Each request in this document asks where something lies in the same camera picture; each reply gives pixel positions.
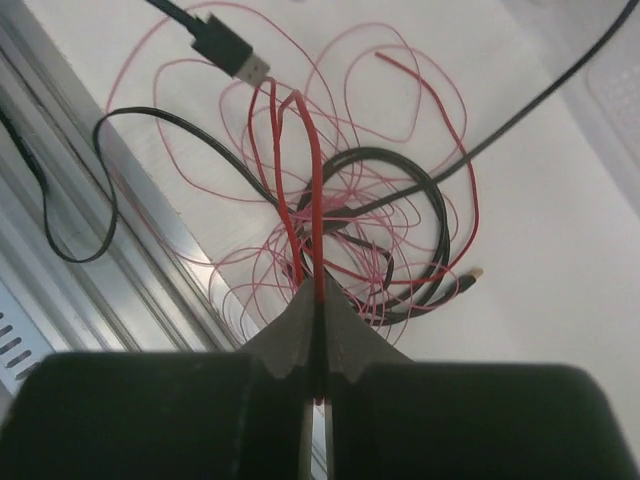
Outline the aluminium rail frame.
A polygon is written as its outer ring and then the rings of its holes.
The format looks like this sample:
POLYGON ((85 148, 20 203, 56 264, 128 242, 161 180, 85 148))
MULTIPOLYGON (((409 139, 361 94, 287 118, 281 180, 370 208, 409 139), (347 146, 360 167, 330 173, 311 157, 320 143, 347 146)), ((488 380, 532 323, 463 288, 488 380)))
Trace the aluminium rail frame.
POLYGON ((207 256, 25 1, 1 5, 1 282, 53 352, 229 351, 207 256))

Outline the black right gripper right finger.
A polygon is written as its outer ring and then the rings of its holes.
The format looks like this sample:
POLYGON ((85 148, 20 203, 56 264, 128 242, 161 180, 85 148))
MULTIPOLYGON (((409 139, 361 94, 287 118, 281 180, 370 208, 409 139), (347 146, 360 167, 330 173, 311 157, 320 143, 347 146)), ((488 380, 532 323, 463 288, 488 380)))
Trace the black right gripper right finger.
POLYGON ((333 479, 627 479, 609 401, 561 364, 409 359, 326 291, 333 479))

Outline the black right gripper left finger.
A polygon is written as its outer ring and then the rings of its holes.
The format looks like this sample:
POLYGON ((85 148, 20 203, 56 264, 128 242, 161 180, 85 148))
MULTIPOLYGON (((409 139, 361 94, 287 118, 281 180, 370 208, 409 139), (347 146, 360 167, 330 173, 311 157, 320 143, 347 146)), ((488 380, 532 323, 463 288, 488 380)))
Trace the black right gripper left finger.
POLYGON ((55 354, 9 410, 13 479, 307 479, 312 296, 232 353, 55 354))

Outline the white perforated middle basket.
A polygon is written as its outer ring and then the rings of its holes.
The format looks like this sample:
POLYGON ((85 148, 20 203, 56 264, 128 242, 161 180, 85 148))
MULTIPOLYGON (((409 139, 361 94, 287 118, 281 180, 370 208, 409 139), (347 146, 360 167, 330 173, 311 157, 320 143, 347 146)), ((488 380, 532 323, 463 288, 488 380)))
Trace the white perforated middle basket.
POLYGON ((639 59, 607 57, 590 68, 587 83, 614 132, 639 155, 639 59))

